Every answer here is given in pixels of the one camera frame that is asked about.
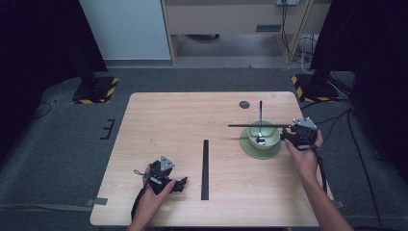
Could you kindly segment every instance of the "strap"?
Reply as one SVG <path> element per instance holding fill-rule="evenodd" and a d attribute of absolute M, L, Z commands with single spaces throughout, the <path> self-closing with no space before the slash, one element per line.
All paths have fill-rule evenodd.
<path fill-rule="evenodd" d="M 139 201 L 140 201 L 141 197 L 144 195 L 144 192 L 145 192 L 145 191 L 146 191 L 146 187 L 143 187 L 143 188 L 140 190 L 140 192 L 139 192 L 139 194 L 138 194 L 138 197 L 136 197 L 135 203 L 133 203 L 132 212 L 130 213 L 131 216 L 132 216 L 132 220 L 133 220 L 133 217 L 135 216 L 136 210 L 137 210 L 137 208 L 138 208 Z"/>

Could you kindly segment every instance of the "wall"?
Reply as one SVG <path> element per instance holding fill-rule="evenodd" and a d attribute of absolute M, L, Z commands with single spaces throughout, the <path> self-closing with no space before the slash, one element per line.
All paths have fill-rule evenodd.
<path fill-rule="evenodd" d="M 170 60 L 160 0 L 80 0 L 104 60 Z"/>

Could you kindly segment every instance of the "hazard stripe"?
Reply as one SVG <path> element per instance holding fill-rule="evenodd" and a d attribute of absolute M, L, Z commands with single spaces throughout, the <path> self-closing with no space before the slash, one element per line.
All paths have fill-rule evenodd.
<path fill-rule="evenodd" d="M 76 100 L 72 100 L 73 104 L 93 104 L 93 103 L 107 103 L 109 100 L 111 100 L 112 95 L 114 94 L 114 91 L 116 89 L 117 82 L 119 81 L 118 78 L 114 78 L 112 80 L 112 83 L 109 87 L 108 92 L 106 93 L 105 98 L 100 98 L 96 100 L 88 99 L 88 98 L 80 98 Z"/>
<path fill-rule="evenodd" d="M 294 89 L 296 90 L 297 96 L 299 97 L 300 102 L 323 102 L 323 101 L 338 101 L 337 97 L 306 97 L 303 95 L 303 89 L 298 84 L 296 76 L 292 77 L 292 83 Z"/>

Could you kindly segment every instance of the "hand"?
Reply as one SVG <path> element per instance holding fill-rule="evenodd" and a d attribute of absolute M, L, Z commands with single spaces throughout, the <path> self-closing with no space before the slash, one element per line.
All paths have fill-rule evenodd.
<path fill-rule="evenodd" d="M 287 139 L 284 139 L 284 143 L 293 156 L 294 165 L 301 179 L 317 181 L 316 171 L 318 169 L 318 160 L 313 150 L 306 149 L 299 151 Z M 316 138 L 315 145 L 319 148 L 323 145 L 323 137 L 320 130 L 318 130 L 318 137 Z"/>
<path fill-rule="evenodd" d="M 147 166 L 147 169 L 144 173 L 150 171 L 150 165 Z M 146 183 L 146 179 L 143 177 L 143 184 Z M 155 194 L 151 187 L 147 187 L 143 196 L 141 197 L 138 209 L 135 213 L 132 223 L 128 227 L 128 231 L 141 231 L 144 230 L 147 224 L 159 211 L 163 202 L 166 200 L 167 196 L 171 193 L 173 189 L 175 180 L 169 182 L 165 188 L 159 193 Z"/>

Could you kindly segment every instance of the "wooden table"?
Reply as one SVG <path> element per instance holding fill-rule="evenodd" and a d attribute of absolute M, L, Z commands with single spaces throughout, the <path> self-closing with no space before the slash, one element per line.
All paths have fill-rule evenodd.
<path fill-rule="evenodd" d="M 129 225 L 130 211 L 149 163 L 166 155 L 175 167 L 170 178 L 188 176 L 182 192 L 172 193 L 151 226 L 318 226 L 284 144 L 268 160 L 248 156 L 240 146 L 244 128 L 263 117 L 279 124 L 302 118 L 291 92 L 134 93 L 116 138 L 98 197 L 93 225 Z M 250 103 L 248 109 L 241 101 Z M 209 140 L 210 199 L 201 200 L 203 141 Z"/>

